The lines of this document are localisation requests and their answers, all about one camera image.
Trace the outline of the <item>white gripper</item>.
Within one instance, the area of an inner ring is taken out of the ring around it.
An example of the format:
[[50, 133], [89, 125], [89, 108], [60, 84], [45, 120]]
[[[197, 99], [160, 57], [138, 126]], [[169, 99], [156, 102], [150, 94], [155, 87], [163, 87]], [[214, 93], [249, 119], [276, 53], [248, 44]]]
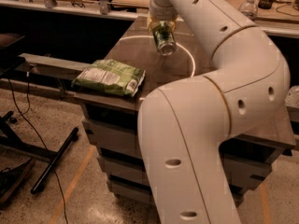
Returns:
[[150, 0], [147, 29], [151, 32], [159, 24], [159, 21], [167, 21], [167, 31], [169, 34], [173, 34], [177, 28], [177, 17], [178, 13], [173, 6], [163, 7], [153, 0]]

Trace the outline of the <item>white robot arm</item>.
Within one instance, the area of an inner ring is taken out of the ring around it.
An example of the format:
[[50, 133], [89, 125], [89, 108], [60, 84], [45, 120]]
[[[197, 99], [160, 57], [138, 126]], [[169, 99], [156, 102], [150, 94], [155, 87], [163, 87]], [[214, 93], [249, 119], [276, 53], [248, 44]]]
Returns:
[[273, 116], [290, 85], [287, 62], [267, 34], [224, 0], [151, 0], [175, 10], [214, 71], [152, 91], [138, 112], [138, 139], [162, 224], [241, 224], [220, 144]]

